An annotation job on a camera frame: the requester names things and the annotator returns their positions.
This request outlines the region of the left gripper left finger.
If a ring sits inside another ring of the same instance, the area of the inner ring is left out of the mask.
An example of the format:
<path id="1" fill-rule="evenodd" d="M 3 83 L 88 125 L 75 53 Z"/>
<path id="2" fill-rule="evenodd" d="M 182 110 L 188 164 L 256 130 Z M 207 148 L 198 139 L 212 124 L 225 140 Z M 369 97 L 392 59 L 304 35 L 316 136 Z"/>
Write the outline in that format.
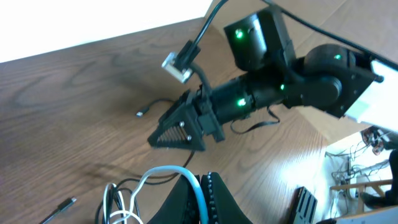
<path id="1" fill-rule="evenodd" d="M 158 212 L 147 224 L 198 224 L 200 213 L 190 182 L 180 176 Z"/>

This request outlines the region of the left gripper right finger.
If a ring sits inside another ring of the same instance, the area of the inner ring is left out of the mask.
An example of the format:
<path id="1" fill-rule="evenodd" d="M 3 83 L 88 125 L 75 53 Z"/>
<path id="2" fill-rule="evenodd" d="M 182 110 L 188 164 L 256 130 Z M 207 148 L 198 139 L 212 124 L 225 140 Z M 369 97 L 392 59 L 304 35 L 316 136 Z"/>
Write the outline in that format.
<path id="1" fill-rule="evenodd" d="M 236 203 L 231 192 L 217 172 L 201 177 L 209 224 L 252 224 Z"/>

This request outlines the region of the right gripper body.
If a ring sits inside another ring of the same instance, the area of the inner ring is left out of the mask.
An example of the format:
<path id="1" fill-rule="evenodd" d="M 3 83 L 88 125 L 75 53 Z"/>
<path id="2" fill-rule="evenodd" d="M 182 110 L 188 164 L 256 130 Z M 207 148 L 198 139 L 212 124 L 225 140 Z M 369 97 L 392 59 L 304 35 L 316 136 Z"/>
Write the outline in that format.
<path id="1" fill-rule="evenodd" d="M 193 139 L 203 142 L 204 136 L 212 136 L 216 142 L 225 140 L 222 124 L 216 117 L 216 112 L 211 99 L 211 92 L 199 89 L 187 90 L 181 96 L 182 113 L 189 117 L 188 127 L 193 129 Z"/>

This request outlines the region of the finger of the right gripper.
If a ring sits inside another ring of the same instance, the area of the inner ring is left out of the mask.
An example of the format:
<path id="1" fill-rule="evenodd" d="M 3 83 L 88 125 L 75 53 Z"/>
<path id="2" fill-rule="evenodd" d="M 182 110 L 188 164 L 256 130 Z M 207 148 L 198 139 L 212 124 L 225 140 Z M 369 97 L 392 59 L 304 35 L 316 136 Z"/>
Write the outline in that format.
<path id="1" fill-rule="evenodd" d="M 148 137 L 152 147 L 204 151 L 203 133 L 192 104 L 177 102 L 159 119 L 157 129 Z"/>

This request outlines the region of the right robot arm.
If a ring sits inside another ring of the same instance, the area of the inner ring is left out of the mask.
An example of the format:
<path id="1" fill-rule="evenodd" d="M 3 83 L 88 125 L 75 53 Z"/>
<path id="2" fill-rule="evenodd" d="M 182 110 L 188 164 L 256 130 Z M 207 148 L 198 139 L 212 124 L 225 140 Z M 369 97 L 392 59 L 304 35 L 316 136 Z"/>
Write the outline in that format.
<path id="1" fill-rule="evenodd" d="M 243 74 L 224 85 L 212 87 L 194 62 L 200 52 L 197 40 L 170 54 L 163 68 L 182 83 L 197 74 L 201 85 L 197 91 L 186 91 L 160 117 L 148 143 L 204 151 L 204 136 L 223 141 L 224 124 L 279 104 L 311 106 L 341 118 L 372 83 L 384 81 L 372 70 L 373 61 L 397 68 L 395 62 L 338 36 L 297 57 L 285 15 L 286 9 L 270 4 L 225 27 L 235 64 Z"/>

